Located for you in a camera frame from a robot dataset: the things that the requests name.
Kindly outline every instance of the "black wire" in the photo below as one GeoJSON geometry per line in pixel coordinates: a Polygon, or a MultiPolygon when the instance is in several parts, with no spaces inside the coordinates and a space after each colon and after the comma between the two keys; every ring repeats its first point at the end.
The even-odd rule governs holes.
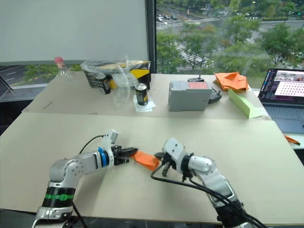
{"type": "Polygon", "coordinates": [[[79,213],[78,209],[76,208],[74,202],[72,202],[72,204],[73,204],[73,209],[74,209],[75,213],[77,214],[77,216],[78,216],[78,218],[79,218],[79,220],[80,220],[82,226],[83,226],[84,228],[87,228],[86,223],[85,223],[84,219],[82,218],[82,216],[80,215],[80,213],[79,213]]]}
{"type": "Polygon", "coordinates": [[[82,153],[82,151],[85,149],[85,147],[86,147],[91,141],[93,141],[94,139],[99,138],[99,137],[103,137],[103,135],[95,136],[93,139],[91,139],[90,141],[88,141],[88,142],[84,145],[84,147],[81,149],[81,151],[79,152],[79,154],[82,153]]]}
{"type": "Polygon", "coordinates": [[[184,183],[184,182],[180,182],[180,181],[174,181],[174,180],[168,180],[168,179],[165,179],[165,178],[159,178],[159,177],[155,177],[154,174],[163,166],[163,164],[161,164],[161,166],[159,166],[156,170],[154,170],[150,177],[154,180],[157,180],[157,181],[163,181],[163,182],[166,182],[166,183],[173,183],[173,184],[178,184],[178,185],[182,185],[182,186],[187,186],[187,187],[190,187],[190,188],[194,188],[194,189],[198,189],[198,190],[201,190],[201,191],[204,191],[206,192],[207,194],[215,197],[216,199],[218,199],[219,201],[221,201],[222,203],[224,203],[225,205],[227,205],[228,207],[230,207],[230,209],[234,210],[236,213],[238,214],[242,214],[247,221],[251,222],[253,225],[255,225],[256,227],[262,227],[262,228],[266,228],[266,226],[261,223],[260,221],[258,221],[255,217],[247,214],[244,210],[242,210],[242,208],[238,207],[234,202],[232,202],[231,200],[229,200],[227,197],[223,196],[222,194],[212,190],[212,189],[209,189],[205,186],[202,186],[202,185],[199,185],[199,186],[196,186],[196,185],[191,185],[191,184],[187,184],[187,183],[184,183]]]}
{"type": "MultiPolygon", "coordinates": [[[[201,184],[198,184],[198,183],[194,182],[192,179],[189,179],[189,180],[190,180],[191,183],[193,183],[193,184],[195,184],[195,185],[197,185],[197,186],[199,186],[199,187],[206,188],[205,186],[203,186],[203,185],[201,185],[201,184]]],[[[224,195],[222,195],[222,194],[220,194],[219,192],[216,192],[216,191],[214,191],[214,190],[212,190],[212,189],[210,189],[210,190],[212,191],[212,193],[214,193],[214,194],[220,196],[221,198],[223,198],[224,200],[226,200],[227,202],[229,202],[229,204],[233,205],[233,206],[234,206],[236,209],[238,209],[238,211],[239,211],[242,215],[244,215],[245,217],[250,218],[251,220],[255,221],[256,223],[258,223],[258,224],[259,224],[261,227],[263,227],[263,228],[266,228],[266,227],[267,227],[267,226],[265,226],[262,222],[260,222],[257,218],[255,218],[255,217],[253,217],[252,215],[249,215],[249,214],[247,214],[245,211],[241,210],[241,208],[240,208],[238,205],[236,205],[234,202],[232,202],[230,199],[228,199],[228,198],[225,197],[224,195]]]]}
{"type": "MultiPolygon", "coordinates": [[[[88,141],[88,142],[83,146],[83,148],[80,150],[79,154],[81,154],[81,153],[83,152],[83,150],[85,149],[85,147],[86,147],[91,141],[93,141],[94,139],[99,138],[99,137],[103,137],[103,135],[95,136],[95,137],[92,138],[90,141],[88,141]]],[[[82,226],[83,226],[84,228],[87,228],[86,223],[85,223],[84,219],[82,218],[81,214],[79,213],[78,209],[76,208],[74,202],[72,202],[72,205],[73,205],[73,209],[74,209],[75,213],[77,214],[77,216],[78,216],[78,218],[79,218],[79,220],[80,220],[82,226]]]]}

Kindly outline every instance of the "laptop keyboard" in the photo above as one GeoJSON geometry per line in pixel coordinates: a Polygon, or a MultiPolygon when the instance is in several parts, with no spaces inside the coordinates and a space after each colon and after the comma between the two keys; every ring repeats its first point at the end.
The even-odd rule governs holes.
{"type": "Polygon", "coordinates": [[[303,108],[265,106],[265,109],[272,118],[304,120],[303,108]]]}

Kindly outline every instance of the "orange paper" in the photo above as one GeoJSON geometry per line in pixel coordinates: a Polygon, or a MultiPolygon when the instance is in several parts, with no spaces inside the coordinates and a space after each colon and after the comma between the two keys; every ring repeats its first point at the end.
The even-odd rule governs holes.
{"type": "Polygon", "coordinates": [[[293,138],[290,138],[290,137],[287,136],[287,135],[284,135],[284,136],[285,136],[285,138],[287,139],[287,141],[288,141],[289,143],[294,143],[294,144],[300,145],[300,143],[299,143],[297,140],[295,140],[295,139],[293,139],[293,138]]]}
{"type": "Polygon", "coordinates": [[[153,155],[144,153],[142,151],[137,151],[131,157],[151,171],[155,170],[160,163],[160,161],[157,160],[157,158],[155,158],[153,155]]]}
{"type": "Polygon", "coordinates": [[[239,72],[216,73],[215,77],[216,82],[222,87],[223,90],[232,89],[234,91],[241,92],[249,89],[247,78],[240,75],[239,72]]]}

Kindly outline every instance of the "blue ring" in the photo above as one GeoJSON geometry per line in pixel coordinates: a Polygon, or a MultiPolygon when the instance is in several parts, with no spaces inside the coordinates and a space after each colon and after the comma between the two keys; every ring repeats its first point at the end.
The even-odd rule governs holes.
{"type": "Polygon", "coordinates": [[[101,161],[102,161],[102,167],[106,166],[106,157],[103,149],[101,147],[98,147],[98,152],[100,153],[101,156],[101,161]]]}
{"type": "Polygon", "coordinates": [[[104,152],[101,152],[101,157],[102,157],[102,160],[103,160],[103,167],[104,167],[104,166],[106,166],[106,158],[105,158],[104,152]]]}

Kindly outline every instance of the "gray box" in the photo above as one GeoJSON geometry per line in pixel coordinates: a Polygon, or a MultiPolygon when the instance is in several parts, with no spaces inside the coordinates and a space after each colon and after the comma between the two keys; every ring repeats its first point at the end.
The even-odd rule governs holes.
{"type": "Polygon", "coordinates": [[[208,82],[170,81],[168,109],[171,112],[203,111],[211,93],[208,82]]]}

